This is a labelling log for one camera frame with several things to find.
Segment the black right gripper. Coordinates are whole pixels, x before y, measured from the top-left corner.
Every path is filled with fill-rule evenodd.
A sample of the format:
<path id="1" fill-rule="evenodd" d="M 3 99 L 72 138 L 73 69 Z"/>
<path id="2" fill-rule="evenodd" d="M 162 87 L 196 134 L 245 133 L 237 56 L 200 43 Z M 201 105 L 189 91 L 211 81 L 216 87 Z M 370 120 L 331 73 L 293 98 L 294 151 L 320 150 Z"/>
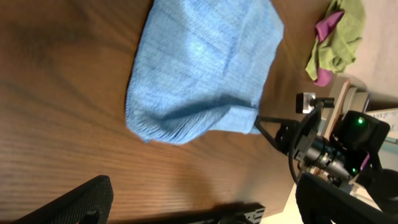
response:
<path id="1" fill-rule="evenodd" d="M 337 143 L 318 135 L 321 120 L 321 112 L 312 111 L 301 121 L 257 116 L 254 122 L 270 145 L 288 157 L 303 223 L 397 224 L 392 215 L 329 184 L 351 179 L 351 156 Z M 325 171 L 329 183 L 312 174 L 302 175 L 311 167 Z"/>

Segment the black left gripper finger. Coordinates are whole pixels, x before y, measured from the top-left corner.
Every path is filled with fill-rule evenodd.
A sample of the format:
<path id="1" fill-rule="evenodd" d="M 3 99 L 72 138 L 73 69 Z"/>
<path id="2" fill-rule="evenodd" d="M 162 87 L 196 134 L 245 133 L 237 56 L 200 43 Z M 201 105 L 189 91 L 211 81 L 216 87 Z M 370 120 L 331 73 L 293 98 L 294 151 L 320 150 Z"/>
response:
<path id="1" fill-rule="evenodd" d="M 99 175 L 13 224 L 106 224 L 113 202 L 107 175 Z"/>

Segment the blue microfiber cloth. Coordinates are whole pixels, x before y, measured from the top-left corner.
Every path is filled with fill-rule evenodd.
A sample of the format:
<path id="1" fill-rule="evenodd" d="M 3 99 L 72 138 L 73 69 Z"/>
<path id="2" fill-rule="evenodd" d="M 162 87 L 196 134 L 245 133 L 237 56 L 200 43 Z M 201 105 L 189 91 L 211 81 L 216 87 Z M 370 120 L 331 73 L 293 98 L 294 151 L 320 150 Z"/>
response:
<path id="1" fill-rule="evenodd" d="M 270 0 L 155 1 L 127 87 L 127 128 L 168 144 L 208 131 L 256 134 L 283 33 Z"/>

